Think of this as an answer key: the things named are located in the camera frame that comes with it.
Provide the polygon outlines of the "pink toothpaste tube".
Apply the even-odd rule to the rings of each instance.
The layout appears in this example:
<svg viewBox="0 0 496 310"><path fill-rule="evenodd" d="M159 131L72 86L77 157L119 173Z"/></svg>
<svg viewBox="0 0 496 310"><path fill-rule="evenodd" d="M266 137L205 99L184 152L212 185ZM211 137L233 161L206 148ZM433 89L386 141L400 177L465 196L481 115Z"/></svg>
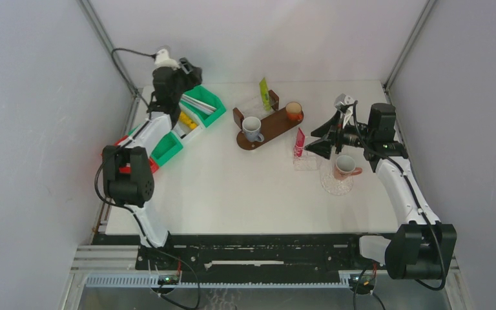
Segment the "pink toothpaste tube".
<svg viewBox="0 0 496 310"><path fill-rule="evenodd" d="M301 128L298 128L296 133L294 149L293 149L294 157L300 158L302 156L304 151L304 145L305 145L305 134Z"/></svg>

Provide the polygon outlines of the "pink printed white mug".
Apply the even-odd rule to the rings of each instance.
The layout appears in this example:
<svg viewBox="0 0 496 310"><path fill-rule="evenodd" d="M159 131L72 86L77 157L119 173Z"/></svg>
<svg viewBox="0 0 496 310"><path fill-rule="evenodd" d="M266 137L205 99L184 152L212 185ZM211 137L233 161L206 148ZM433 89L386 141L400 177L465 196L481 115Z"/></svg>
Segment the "pink printed white mug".
<svg viewBox="0 0 496 310"><path fill-rule="evenodd" d="M333 165L333 177L339 181L346 180L351 176L357 176L362 172L363 169L358 167L354 158L349 155L339 155Z"/></svg>

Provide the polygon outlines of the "brown ceramic cup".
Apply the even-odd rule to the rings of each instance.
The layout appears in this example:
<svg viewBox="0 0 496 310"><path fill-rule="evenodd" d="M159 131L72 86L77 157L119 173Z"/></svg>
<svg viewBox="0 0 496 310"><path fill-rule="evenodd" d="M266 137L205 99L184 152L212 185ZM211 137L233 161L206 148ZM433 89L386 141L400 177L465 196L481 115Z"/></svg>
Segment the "brown ceramic cup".
<svg viewBox="0 0 496 310"><path fill-rule="evenodd" d="M292 122L300 122L303 120L303 110L301 104L292 101L285 106L287 119Z"/></svg>

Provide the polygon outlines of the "green toothpaste tube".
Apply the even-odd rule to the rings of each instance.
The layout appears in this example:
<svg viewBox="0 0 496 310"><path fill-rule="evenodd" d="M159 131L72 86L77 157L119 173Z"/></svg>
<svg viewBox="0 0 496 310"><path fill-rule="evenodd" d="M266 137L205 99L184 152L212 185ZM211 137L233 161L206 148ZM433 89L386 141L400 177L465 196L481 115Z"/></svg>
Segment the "green toothpaste tube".
<svg viewBox="0 0 496 310"><path fill-rule="evenodd" d="M269 97L269 89L267 86L267 81L264 77L260 80L258 86L259 86L260 97L262 100L262 105L264 107L264 110L270 111L271 110L271 100Z"/></svg>

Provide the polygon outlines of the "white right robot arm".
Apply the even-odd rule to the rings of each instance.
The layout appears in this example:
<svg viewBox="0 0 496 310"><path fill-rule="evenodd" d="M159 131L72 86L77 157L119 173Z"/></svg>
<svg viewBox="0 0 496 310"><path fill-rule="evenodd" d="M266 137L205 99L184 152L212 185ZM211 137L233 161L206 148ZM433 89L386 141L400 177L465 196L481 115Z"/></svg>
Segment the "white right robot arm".
<svg viewBox="0 0 496 310"><path fill-rule="evenodd" d="M398 222L390 237L363 235L347 251L351 266L363 269L372 262L386 268L392 279L446 281L457 241L452 224L443 223L425 200L412 173L405 146L397 141L396 109L387 103L371 105L367 123L357 118L357 105L336 104L336 112L311 132L316 141L305 149L325 159L343 147L363 149L364 159L389 197Z"/></svg>

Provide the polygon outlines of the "grey handled white mug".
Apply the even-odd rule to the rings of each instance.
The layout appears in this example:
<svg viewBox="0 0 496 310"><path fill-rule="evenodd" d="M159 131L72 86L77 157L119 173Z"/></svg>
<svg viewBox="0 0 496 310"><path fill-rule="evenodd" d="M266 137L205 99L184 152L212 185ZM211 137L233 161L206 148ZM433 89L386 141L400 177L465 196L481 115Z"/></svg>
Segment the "grey handled white mug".
<svg viewBox="0 0 496 310"><path fill-rule="evenodd" d="M249 116L242 121L242 132L249 142L263 142L265 140L261 129L262 123L257 117Z"/></svg>

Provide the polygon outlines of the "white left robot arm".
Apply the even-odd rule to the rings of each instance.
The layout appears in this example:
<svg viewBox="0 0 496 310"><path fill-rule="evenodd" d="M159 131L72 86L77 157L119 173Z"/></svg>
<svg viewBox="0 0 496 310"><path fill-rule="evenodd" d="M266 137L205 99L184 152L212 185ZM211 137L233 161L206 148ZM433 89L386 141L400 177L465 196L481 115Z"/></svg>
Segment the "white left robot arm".
<svg viewBox="0 0 496 310"><path fill-rule="evenodd" d="M103 149L98 172L103 177L103 192L99 197L130 212L138 225L141 244L154 248L151 261L160 269L168 269L176 261L176 252L165 245L168 229L151 222L149 201L155 186L149 158L176 126L183 94L202 83L202 69L185 57L174 60L158 56L152 76L154 91L145 122L119 145Z"/></svg>

